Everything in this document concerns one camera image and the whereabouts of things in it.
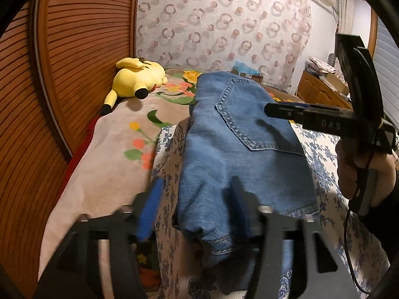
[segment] jeans back pocket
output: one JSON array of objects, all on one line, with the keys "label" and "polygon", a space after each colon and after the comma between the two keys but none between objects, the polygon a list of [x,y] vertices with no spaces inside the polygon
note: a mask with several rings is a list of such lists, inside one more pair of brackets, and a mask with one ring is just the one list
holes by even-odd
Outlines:
[{"label": "jeans back pocket", "polygon": [[215,108],[249,150],[280,150],[304,156],[289,121],[266,116],[264,107],[268,102],[275,101],[258,83],[233,78]]}]

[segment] pocket stitching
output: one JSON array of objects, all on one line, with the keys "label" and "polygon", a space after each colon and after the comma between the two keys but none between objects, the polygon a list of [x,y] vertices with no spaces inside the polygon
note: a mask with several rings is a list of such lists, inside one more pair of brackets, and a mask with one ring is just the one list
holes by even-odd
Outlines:
[{"label": "pocket stitching", "polygon": [[229,113],[223,108],[223,103],[227,100],[227,97],[231,93],[232,87],[235,82],[240,83],[240,84],[245,84],[245,85],[255,85],[256,84],[258,86],[258,83],[252,82],[248,79],[232,78],[229,80],[227,86],[223,90],[222,94],[219,97],[219,100],[217,101],[217,103],[215,105],[216,110],[222,116],[222,118],[226,122],[227,126],[234,133],[234,135],[236,135],[236,137],[250,150],[279,150],[282,152],[290,152],[290,153],[304,156],[302,147],[300,149],[297,149],[297,148],[277,147],[274,144],[267,144],[265,142],[256,143],[256,142],[253,142],[252,140],[250,140],[247,136],[245,136],[238,130],[238,128],[236,127],[234,122],[231,120],[231,116],[229,115]]}]

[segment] yellow flower print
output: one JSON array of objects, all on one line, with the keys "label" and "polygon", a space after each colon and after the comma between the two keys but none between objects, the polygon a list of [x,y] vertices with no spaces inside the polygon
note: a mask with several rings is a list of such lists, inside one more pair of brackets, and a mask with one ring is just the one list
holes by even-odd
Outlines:
[{"label": "yellow flower print", "polygon": [[140,129],[140,125],[138,124],[138,122],[131,122],[129,124],[130,129],[132,130],[139,130]]},{"label": "yellow flower print", "polygon": [[180,90],[180,85],[173,84],[173,83],[166,83],[165,89],[171,92],[178,92]]},{"label": "yellow flower print", "polygon": [[147,257],[143,253],[140,253],[139,255],[137,255],[137,260],[140,264],[147,263]]},{"label": "yellow flower print", "polygon": [[184,71],[183,77],[189,82],[189,83],[197,83],[197,78],[201,75],[201,73],[198,73],[197,71]]}]

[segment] pikachu plush toy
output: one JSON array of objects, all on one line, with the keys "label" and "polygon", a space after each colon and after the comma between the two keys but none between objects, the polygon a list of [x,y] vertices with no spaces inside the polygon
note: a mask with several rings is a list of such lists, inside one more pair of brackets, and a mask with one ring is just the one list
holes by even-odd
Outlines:
[{"label": "pikachu plush toy", "polygon": [[117,97],[145,99],[149,92],[168,81],[164,68],[155,62],[141,62],[139,59],[127,57],[117,62],[116,68],[120,70],[114,77],[111,92],[105,98],[102,115],[112,111]]}]

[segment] wooden drawer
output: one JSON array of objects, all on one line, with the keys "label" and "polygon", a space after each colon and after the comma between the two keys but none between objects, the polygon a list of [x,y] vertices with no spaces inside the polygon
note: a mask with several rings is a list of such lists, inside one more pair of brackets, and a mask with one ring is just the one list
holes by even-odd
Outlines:
[{"label": "wooden drawer", "polygon": [[339,94],[332,91],[317,77],[308,72],[303,72],[299,82],[297,96],[311,104],[324,104],[325,106],[334,106],[351,109],[352,105],[344,100]]}]

